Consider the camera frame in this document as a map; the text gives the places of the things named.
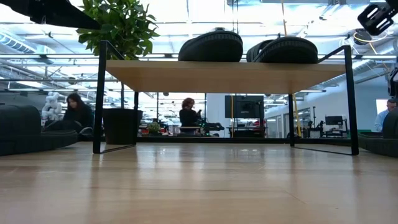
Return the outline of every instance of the shelf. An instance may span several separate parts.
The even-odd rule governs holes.
[[[344,74],[345,65],[108,60],[106,70],[134,91],[288,94]]]

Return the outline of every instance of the wooden floor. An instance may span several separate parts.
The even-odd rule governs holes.
[[[398,223],[398,160],[286,145],[0,157],[0,223]]]

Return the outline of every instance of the black jacket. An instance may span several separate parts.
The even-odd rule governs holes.
[[[63,116],[64,121],[78,121],[83,128],[94,126],[93,110],[83,105],[79,110],[67,109]]]
[[[194,110],[191,110],[191,109],[180,110],[181,127],[198,126],[197,122],[198,122],[199,118],[200,118],[199,115]]]

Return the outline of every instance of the woman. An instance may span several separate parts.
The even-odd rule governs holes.
[[[192,98],[186,98],[182,101],[182,110],[180,110],[180,122],[181,127],[196,127],[198,126],[197,122],[200,118],[200,111],[196,112],[192,110],[193,105],[195,104],[195,100]],[[184,134],[195,135],[195,129],[185,129],[180,128],[181,132]]]
[[[64,121],[76,121],[83,128],[93,127],[93,111],[86,105],[77,93],[72,93],[67,98],[68,109],[63,116]]]

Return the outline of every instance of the green leaves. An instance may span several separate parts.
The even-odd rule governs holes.
[[[83,4],[83,12],[99,22],[101,30],[76,32],[81,34],[79,42],[87,43],[86,48],[95,55],[100,52],[101,40],[110,41],[126,59],[137,60],[139,55],[152,53],[150,40],[159,34],[150,26],[156,19],[148,14],[149,5],[144,7],[139,0],[83,0]]]

